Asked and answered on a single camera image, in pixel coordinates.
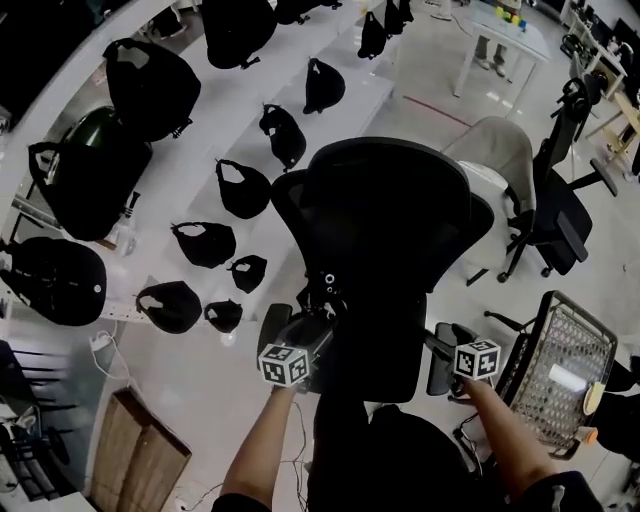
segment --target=white wall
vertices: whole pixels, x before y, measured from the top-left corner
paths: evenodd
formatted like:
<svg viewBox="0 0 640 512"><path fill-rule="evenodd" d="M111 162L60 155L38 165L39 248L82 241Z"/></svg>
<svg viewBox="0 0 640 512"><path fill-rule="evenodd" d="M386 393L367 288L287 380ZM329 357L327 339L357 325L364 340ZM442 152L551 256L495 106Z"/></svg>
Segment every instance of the white wall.
<svg viewBox="0 0 640 512"><path fill-rule="evenodd" d="M640 32L640 16L633 8L629 0L587 0L592 5L596 14L611 28L615 27L618 18L632 29Z"/></svg>

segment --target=white shelf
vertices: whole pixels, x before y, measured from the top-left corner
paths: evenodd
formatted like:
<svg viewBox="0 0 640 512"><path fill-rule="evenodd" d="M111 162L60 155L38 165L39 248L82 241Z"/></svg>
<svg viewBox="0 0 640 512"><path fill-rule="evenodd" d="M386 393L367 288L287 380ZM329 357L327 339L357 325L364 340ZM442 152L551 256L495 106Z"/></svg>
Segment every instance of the white shelf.
<svg viewBox="0 0 640 512"><path fill-rule="evenodd" d="M222 158L271 101L296 76L312 56L319 54L339 35L351 30L367 9L382 0L344 0L334 11L319 7L304 25L279 25L272 39L257 52L261 62L247 70L219 70L207 60L203 37L181 56L202 82L192 112L193 125L177 139L153 145L154 155L136 190L138 231L136 251L119 258L92 247L108 268L108 296L130 303L143 288L150 269L173 238L169 226L183 218L199 191L213 175L215 158Z"/></svg>
<svg viewBox="0 0 640 512"><path fill-rule="evenodd" d="M132 0L95 29L40 93L15 129L0 136L0 223L28 171L27 147L41 142L82 85L104 62L112 42L130 37L174 0Z"/></svg>
<svg viewBox="0 0 640 512"><path fill-rule="evenodd" d="M325 110L321 115L302 113L305 105L306 67L273 101L284 107L296 119L307 139L307 150L296 169L304 169L315 153L327 144L362 135L393 91L393 82L373 76L361 68L364 65L364 69L368 70L366 66L375 66L376 62L362 61L362 64L354 66L355 69L341 66L341 61L346 60L353 64L355 61L341 55L341 52L347 49L343 47L340 50L340 44L341 42L337 43L337 48L332 45L331 49L325 50L326 53L322 52L319 55L323 62L336 67L347 83L345 97L337 106ZM355 49L348 48L348 52L354 53ZM254 117L251 127L225 158L259 169L273 181L282 174L283 165L271 153L269 139L258 127L261 116L262 110ZM213 155L206 160L213 162ZM184 280L204 303L229 298L236 302L241 301L244 318L251 319L257 304L269 289L295 243L273 206L269 205L267 210L255 219L238 219L222 206L217 177L214 174L204 184L184 215L174 219L175 223L181 221L209 221L232 226L237 240L234 259L250 254L267 259L265 279L254 292L246 295L236 288L231 273L225 268L209 270L191 265L175 240L170 241L164 257L157 261L152 272L153 277L160 282Z"/></svg>

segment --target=black jacket sleeve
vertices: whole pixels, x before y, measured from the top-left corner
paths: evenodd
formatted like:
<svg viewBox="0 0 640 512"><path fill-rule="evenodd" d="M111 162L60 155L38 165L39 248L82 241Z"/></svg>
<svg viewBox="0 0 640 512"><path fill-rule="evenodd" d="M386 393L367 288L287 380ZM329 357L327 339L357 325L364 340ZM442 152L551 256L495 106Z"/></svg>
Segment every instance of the black jacket sleeve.
<svg viewBox="0 0 640 512"><path fill-rule="evenodd" d="M536 482L514 505L519 512L602 512L602 505L578 471Z"/></svg>
<svg viewBox="0 0 640 512"><path fill-rule="evenodd" d="M242 494L225 494L220 496L211 512L271 512L259 501Z"/></svg>

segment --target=person's arm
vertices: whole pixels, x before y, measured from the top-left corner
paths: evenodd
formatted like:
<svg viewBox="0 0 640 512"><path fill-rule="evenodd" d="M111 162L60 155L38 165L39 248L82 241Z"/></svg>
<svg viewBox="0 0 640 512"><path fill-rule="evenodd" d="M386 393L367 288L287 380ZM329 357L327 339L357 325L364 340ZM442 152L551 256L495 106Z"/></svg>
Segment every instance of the person's arm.
<svg viewBox="0 0 640 512"><path fill-rule="evenodd" d="M236 454L220 496L241 494L271 509L295 388L273 391Z"/></svg>
<svg viewBox="0 0 640 512"><path fill-rule="evenodd" d="M517 500L536 482L557 473L545 448L486 382L465 380L509 495Z"/></svg>

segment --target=mesh panel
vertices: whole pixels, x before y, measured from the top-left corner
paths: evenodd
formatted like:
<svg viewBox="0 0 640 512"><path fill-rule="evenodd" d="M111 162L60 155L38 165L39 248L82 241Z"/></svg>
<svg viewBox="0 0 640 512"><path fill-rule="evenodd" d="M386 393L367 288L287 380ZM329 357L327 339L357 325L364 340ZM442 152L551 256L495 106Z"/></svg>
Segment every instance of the mesh panel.
<svg viewBox="0 0 640 512"><path fill-rule="evenodd" d="M600 328L569 304L556 303L547 314L537 346L511 403L514 412L533 427L544 444L569 449L575 442L578 428L588 422L583 413L586 390L572 391L552 381L549 372L557 364L588 383L606 381L616 340ZM505 389L513 384L519 364L526 364L524 355L530 343L531 339L519 353L512 355L517 363Z"/></svg>

